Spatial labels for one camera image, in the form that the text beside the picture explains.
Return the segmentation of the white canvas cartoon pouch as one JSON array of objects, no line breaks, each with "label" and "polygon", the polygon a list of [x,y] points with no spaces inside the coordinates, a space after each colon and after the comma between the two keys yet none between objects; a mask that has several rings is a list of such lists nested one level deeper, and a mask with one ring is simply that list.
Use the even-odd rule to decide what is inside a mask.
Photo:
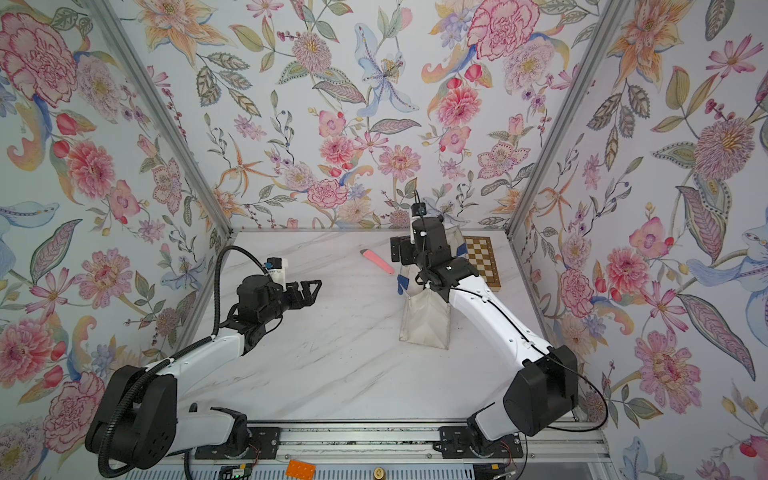
[{"label": "white canvas cartoon pouch", "polygon": [[[456,227],[444,225],[451,253],[460,258],[456,240],[463,236]],[[406,296],[399,340],[405,343],[447,350],[450,344],[451,306],[439,294],[418,283],[418,267],[401,265],[399,292]]]}]

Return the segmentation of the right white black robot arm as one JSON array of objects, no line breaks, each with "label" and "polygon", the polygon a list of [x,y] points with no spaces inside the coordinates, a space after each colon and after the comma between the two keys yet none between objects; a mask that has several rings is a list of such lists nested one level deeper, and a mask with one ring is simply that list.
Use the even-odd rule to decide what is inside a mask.
[{"label": "right white black robot arm", "polygon": [[479,456],[508,435],[534,436],[578,405],[575,354],[555,348],[503,305],[468,259],[449,246],[439,217],[416,216],[405,236],[390,240],[401,264],[406,296],[400,339],[439,347],[449,335],[450,314],[464,315],[512,373],[507,390],[467,419],[468,447]]}]

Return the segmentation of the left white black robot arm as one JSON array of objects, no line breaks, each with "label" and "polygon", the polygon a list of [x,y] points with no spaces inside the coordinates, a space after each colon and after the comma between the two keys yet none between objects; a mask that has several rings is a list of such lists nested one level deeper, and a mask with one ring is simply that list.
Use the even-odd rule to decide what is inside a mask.
[{"label": "left white black robot arm", "polygon": [[146,367],[125,366],[109,381],[86,434],[104,478],[150,469],[170,454],[201,447],[239,456],[251,444],[247,416],[215,406],[183,411],[179,398],[226,364],[248,354],[268,334],[268,323],[288,310],[312,306],[319,280],[275,282],[246,277],[224,322],[203,339]]}]

